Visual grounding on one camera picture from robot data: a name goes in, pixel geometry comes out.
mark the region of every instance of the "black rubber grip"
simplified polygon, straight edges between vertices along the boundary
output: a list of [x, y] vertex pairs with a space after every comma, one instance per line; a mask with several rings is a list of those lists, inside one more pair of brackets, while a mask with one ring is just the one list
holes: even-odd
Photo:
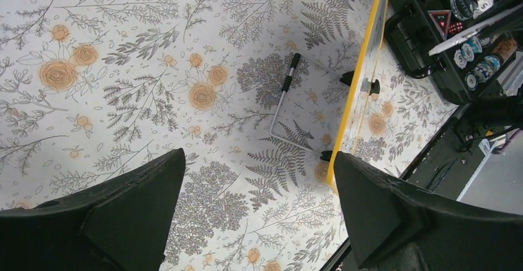
[[291, 82], [292, 82], [292, 77], [290, 75], [286, 76], [285, 81], [283, 82], [283, 87], [281, 87], [281, 91], [288, 92]]
[[292, 58], [292, 62], [290, 63], [290, 67], [292, 69], [295, 69], [296, 66], [298, 66], [298, 62], [300, 62], [301, 55], [300, 53], [294, 54], [294, 57]]

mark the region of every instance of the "floral tablecloth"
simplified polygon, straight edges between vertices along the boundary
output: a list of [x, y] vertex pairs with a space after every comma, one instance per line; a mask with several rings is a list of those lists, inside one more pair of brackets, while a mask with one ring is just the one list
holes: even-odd
[[[346, 239], [328, 165], [372, 0], [0, 0], [0, 209], [184, 148], [165, 270], [318, 270]], [[401, 170], [451, 107], [392, 59], [361, 155]]]

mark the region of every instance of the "yellow edge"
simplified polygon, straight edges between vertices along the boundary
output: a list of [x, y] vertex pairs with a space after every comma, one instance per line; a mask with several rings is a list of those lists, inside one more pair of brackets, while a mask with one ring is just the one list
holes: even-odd
[[[367, 48], [369, 46], [369, 40], [371, 38], [372, 29], [369, 29], [369, 27], [374, 26], [374, 21], [376, 21], [376, 14], [377, 14], [377, 8], [379, 6], [380, 0], [374, 0], [373, 8], [371, 9], [371, 15], [369, 17], [369, 22], [367, 23], [367, 30], [365, 31], [365, 37], [363, 39], [363, 44], [361, 45], [361, 51], [360, 51], [360, 57], [358, 58], [358, 62], [356, 63], [356, 70], [354, 71], [354, 77], [352, 78], [352, 82], [355, 82], [357, 84], [358, 80], [360, 79], [361, 70], [363, 69], [363, 61], [365, 60], [365, 53], [367, 51]], [[389, 0], [386, 0], [385, 6], [389, 6]], [[383, 36], [381, 36], [381, 42], [379, 47], [381, 48], [381, 45], [383, 43]], [[336, 143], [334, 144], [334, 147], [332, 149], [332, 158], [329, 163], [329, 171], [327, 173], [327, 182], [330, 184], [332, 189], [337, 192], [336, 184], [334, 183], [334, 159], [336, 157], [336, 153], [340, 151], [342, 147], [343, 137], [345, 134], [345, 129], [347, 128], [347, 122], [348, 122], [348, 115], [350, 113], [350, 109], [352, 108], [353, 100], [356, 96], [356, 92], [358, 91], [357, 87], [350, 87], [350, 90], [348, 92], [348, 99], [345, 103], [345, 110], [344, 114], [342, 116], [342, 120], [340, 123], [340, 128], [338, 129], [338, 135], [336, 136]]]

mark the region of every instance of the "black tray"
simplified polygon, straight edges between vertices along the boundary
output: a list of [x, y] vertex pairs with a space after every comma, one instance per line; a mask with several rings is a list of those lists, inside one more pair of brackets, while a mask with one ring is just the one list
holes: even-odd
[[[389, 2], [397, 11], [385, 24], [385, 39], [392, 52], [407, 73], [415, 72], [420, 68], [436, 64], [436, 62], [441, 64], [443, 70], [434, 72], [432, 78], [447, 101], [454, 104], [467, 104], [477, 100], [492, 84], [492, 81], [496, 80], [514, 60], [513, 55], [488, 81], [480, 83], [475, 91], [469, 91], [465, 85], [466, 74], [490, 53], [502, 37], [511, 38], [511, 36], [506, 34], [499, 37], [492, 45], [484, 48], [481, 54], [477, 54], [465, 69], [460, 69], [454, 62], [454, 52], [457, 48], [451, 48], [437, 56], [428, 55], [429, 50], [441, 43], [443, 38], [427, 11], [449, 10], [450, 0], [389, 0]], [[470, 21], [462, 21], [465, 28]]]

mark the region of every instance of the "yellow frame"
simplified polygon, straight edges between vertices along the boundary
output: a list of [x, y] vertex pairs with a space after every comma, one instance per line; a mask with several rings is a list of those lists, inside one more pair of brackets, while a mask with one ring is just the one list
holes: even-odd
[[[354, 77], [352, 78], [353, 85], [357, 85], [358, 80], [360, 79], [365, 56], [366, 56], [367, 50], [369, 48], [369, 41], [371, 39], [371, 35], [373, 32], [372, 27], [374, 26], [376, 17], [377, 17], [377, 15], [379, 15], [379, 12], [381, 12], [383, 15], [383, 18], [385, 19], [385, 13], [387, 12], [387, 6], [389, 5], [389, 0], [385, 0], [385, 9], [383, 9], [382, 11], [378, 11], [379, 4], [380, 4], [380, 0], [374, 0], [373, 8], [371, 9], [371, 15], [369, 17], [369, 22], [367, 24], [367, 29], [365, 31], [365, 37], [363, 38], [363, 44], [361, 46], [360, 56], [358, 58], [358, 62], [356, 63], [356, 70], [354, 71]], [[381, 27], [381, 31], [384, 30], [384, 27], [385, 27], [385, 21], [383, 21], [383, 27]], [[381, 48], [381, 46], [383, 45], [383, 34], [381, 34], [380, 38], [381, 39], [379, 42], [379, 47]], [[379, 60], [379, 52], [377, 53], [377, 56], [376, 56], [376, 64], [377, 64], [378, 60]], [[355, 86], [350, 87], [350, 91], [348, 92], [348, 99], [347, 99], [347, 102], [345, 103], [344, 114], [342, 116], [340, 128], [338, 129], [338, 135], [336, 136], [336, 142], [332, 149], [332, 158], [329, 163], [329, 170], [327, 173], [327, 182], [331, 185], [332, 189], [334, 189], [335, 191], [337, 191], [337, 187], [336, 187], [336, 184], [334, 183], [334, 160], [336, 158], [336, 153], [338, 151], [340, 151], [340, 149], [341, 149], [345, 130], [347, 129], [349, 112], [352, 108], [352, 104], [354, 103], [354, 99], [356, 97], [357, 91], [359, 91], [359, 89], [357, 89], [357, 87], [355, 87]]]

